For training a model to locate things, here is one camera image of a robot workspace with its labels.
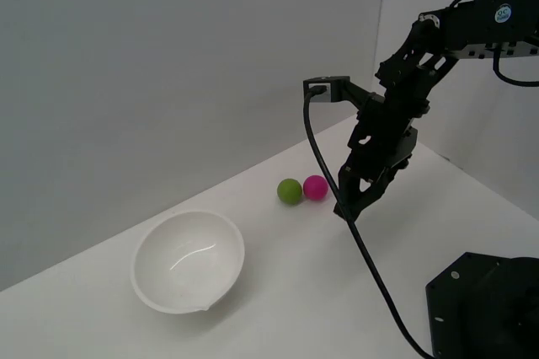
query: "white bowl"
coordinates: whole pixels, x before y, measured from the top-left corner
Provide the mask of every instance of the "white bowl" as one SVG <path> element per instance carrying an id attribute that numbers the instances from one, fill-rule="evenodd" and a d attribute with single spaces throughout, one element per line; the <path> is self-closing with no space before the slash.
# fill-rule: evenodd
<path id="1" fill-rule="evenodd" d="M 213 212 L 183 212 L 142 239 L 131 262 L 131 283 L 157 311 L 207 310 L 237 280 L 244 256 L 233 222 Z"/>

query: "sticker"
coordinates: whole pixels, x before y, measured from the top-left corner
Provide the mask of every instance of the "sticker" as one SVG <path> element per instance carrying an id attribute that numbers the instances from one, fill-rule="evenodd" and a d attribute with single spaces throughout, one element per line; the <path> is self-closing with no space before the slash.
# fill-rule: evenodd
<path id="1" fill-rule="evenodd" d="M 511 17 L 511 6 L 508 3 L 500 5 L 496 14 L 494 15 L 494 20 L 499 24 L 507 22 Z"/>

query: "bowl rim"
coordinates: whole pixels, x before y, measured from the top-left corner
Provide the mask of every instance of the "bowl rim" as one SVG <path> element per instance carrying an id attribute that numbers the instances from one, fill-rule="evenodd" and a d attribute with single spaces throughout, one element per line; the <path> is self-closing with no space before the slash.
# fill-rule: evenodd
<path id="1" fill-rule="evenodd" d="M 234 232 L 236 236 L 236 240 L 239 244 L 239 254 L 240 254 L 240 262 L 239 265 L 237 265 L 236 271 L 230 281 L 216 294 L 216 297 L 213 298 L 213 300 L 209 301 L 204 306 L 193 306 L 191 308 L 169 308 L 164 307 L 160 304 L 157 304 L 153 302 L 149 297 L 146 296 L 146 294 L 141 290 L 141 288 L 138 286 L 138 283 L 136 281 L 135 277 L 135 263 L 136 263 L 136 257 L 139 254 L 139 251 L 142 247 L 142 245 L 145 243 L 147 238 L 152 234 L 158 227 L 160 227 L 162 224 L 167 222 L 168 220 L 182 216 L 184 214 L 189 213 L 203 213 L 203 214 L 211 214 L 212 216 L 219 217 L 223 222 L 225 222 Z M 204 210 L 204 209 L 193 209 L 193 210 L 183 210 L 180 212 L 172 212 L 171 214 L 168 214 L 166 217 L 163 217 L 163 219 L 159 220 L 156 224 L 150 228 L 142 237 L 142 239 L 139 241 L 138 245 L 135 248 L 135 251 L 133 252 L 133 255 L 131 256 L 131 269 L 130 269 L 130 279 L 131 279 L 131 285 L 133 286 L 133 289 L 135 290 L 135 294 L 142 300 L 143 303 L 145 303 L 148 307 L 153 308 L 154 310 L 160 311 L 161 313 L 169 313 L 169 314 L 185 314 L 185 313 L 194 313 L 196 311 L 206 311 L 208 310 L 212 305 L 217 303 L 227 292 L 231 289 L 232 285 L 236 283 L 237 278 L 239 277 L 240 272 L 243 268 L 243 262 L 245 261 L 245 244 L 243 242 L 243 236 L 240 233 L 239 229 L 237 228 L 236 224 L 232 220 L 230 220 L 228 217 L 223 216 L 220 213 L 213 212 L 210 210 Z"/>

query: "ball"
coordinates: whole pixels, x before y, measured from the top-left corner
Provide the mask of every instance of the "ball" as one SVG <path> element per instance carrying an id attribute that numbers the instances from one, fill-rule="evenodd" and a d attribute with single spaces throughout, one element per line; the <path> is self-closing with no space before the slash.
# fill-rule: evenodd
<path id="1" fill-rule="evenodd" d="M 284 179 L 277 186 L 277 196 L 287 205 L 297 205 L 302 194 L 302 185 L 295 179 Z"/>
<path id="2" fill-rule="evenodd" d="M 328 182 L 320 175 L 312 175 L 303 182 L 303 193 L 312 201 L 321 201 L 328 194 Z"/>

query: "black cable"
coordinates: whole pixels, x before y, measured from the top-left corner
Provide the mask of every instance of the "black cable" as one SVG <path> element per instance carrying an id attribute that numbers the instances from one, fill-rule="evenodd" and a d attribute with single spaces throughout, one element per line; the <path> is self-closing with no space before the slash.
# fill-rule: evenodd
<path id="1" fill-rule="evenodd" d="M 389 307 L 389 311 L 391 312 L 391 315 L 393 316 L 393 319 L 395 320 L 397 327 L 400 329 L 401 333 L 403 334 L 404 339 L 413 347 L 413 349 L 421 357 L 423 357 L 424 359 L 434 359 L 433 356 L 429 355 L 427 352 L 425 352 L 421 348 L 421 346 L 418 345 L 418 343 L 414 340 L 414 338 L 406 329 L 406 325 L 404 325 L 404 322 L 401 319 L 400 314 L 398 313 L 397 307 L 395 306 L 395 303 L 393 302 L 391 295 L 389 294 L 389 291 L 386 288 L 386 285 L 384 284 L 382 278 L 380 277 L 380 273 L 378 273 L 378 269 L 376 268 L 376 265 L 374 261 L 372 260 L 371 255 L 369 254 L 369 251 L 367 250 L 367 247 L 365 246 L 365 243 L 363 242 L 363 239 L 360 236 L 360 232 L 355 226 L 354 219 L 350 215 L 348 207 L 346 206 L 346 204 L 344 203 L 340 195 L 339 187 L 335 183 L 333 176 L 331 176 L 328 166 L 326 165 L 325 161 L 323 160 L 322 154 L 320 153 L 320 149 L 318 148 L 317 142 L 314 138 L 314 133 L 312 132 L 312 128 L 311 128 L 311 118 L 309 117 L 309 105 L 311 103 L 312 96 L 316 94 L 323 94 L 323 92 L 325 92 L 326 90 L 327 89 L 323 86 L 317 86 L 317 87 L 311 88 L 311 92 L 307 93 L 307 95 L 305 96 L 304 103 L 303 103 L 303 123 L 305 124 L 305 131 L 307 132 L 307 139 L 309 140 L 309 143 L 311 144 L 314 157 L 316 158 L 318 165 L 320 166 L 320 169 L 322 170 L 323 176 L 325 176 L 326 180 L 328 181 L 331 191 L 335 195 L 337 204 L 339 205 L 339 208 L 341 212 L 343 213 L 344 219 L 346 220 L 346 223 L 348 224 L 348 227 L 350 231 L 352 232 L 352 236 L 354 237 L 355 243 L 360 249 L 361 255 L 363 255 L 363 259 L 365 260 L 365 263 L 367 264 L 369 271 L 371 271 L 372 277 L 374 278 L 376 285 L 380 289 L 380 292 L 382 293 L 382 296 L 384 297 L 384 300 L 386 301 L 386 304 Z"/>
<path id="2" fill-rule="evenodd" d="M 501 58 L 501 55 L 501 47 L 498 47 L 496 50 L 494 50 L 494 62 L 492 65 L 492 69 L 494 70 L 494 74 L 496 74 L 496 77 L 498 77 L 505 83 L 510 83 L 511 85 L 515 85 L 517 87 L 539 87 L 539 81 L 517 81 L 516 79 L 508 78 L 504 74 L 502 74 L 499 70 L 499 59 Z"/>

